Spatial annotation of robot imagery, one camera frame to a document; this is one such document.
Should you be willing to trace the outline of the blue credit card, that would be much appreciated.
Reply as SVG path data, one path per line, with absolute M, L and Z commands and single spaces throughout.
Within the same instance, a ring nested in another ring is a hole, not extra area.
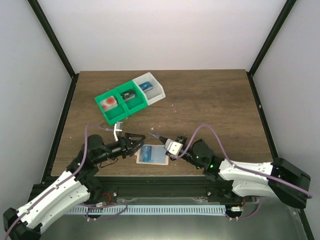
M 139 163 L 151 163 L 152 162 L 152 146 L 144 145 L 140 149 L 140 154 L 138 158 Z
M 150 132 L 149 134 L 150 134 L 151 136 L 157 138 L 157 139 L 160 139 L 160 138 L 161 138 L 161 136 L 160 136 L 158 133 Z

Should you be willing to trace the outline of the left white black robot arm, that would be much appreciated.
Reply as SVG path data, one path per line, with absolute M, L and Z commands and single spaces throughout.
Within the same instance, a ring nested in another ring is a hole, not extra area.
M 97 202 L 102 196 L 101 184 L 95 179 L 99 164 L 131 157 L 145 139 L 145 135 L 125 133 L 105 144 L 98 134 L 85 137 L 77 157 L 50 186 L 25 205 L 3 213 L 4 239 L 38 240 L 70 209 L 88 200 Z

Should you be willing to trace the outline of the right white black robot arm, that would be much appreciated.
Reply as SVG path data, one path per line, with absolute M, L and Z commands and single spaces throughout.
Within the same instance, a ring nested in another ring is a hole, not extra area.
M 184 136 L 175 140 L 160 136 L 159 140 L 170 160 L 181 158 L 202 170 L 207 179 L 230 182 L 222 188 L 223 198 L 229 202 L 257 196 L 277 198 L 296 209 L 307 205 L 311 177 L 284 158 L 263 163 L 231 161 L 215 155 L 203 139 L 192 146 L 187 146 Z

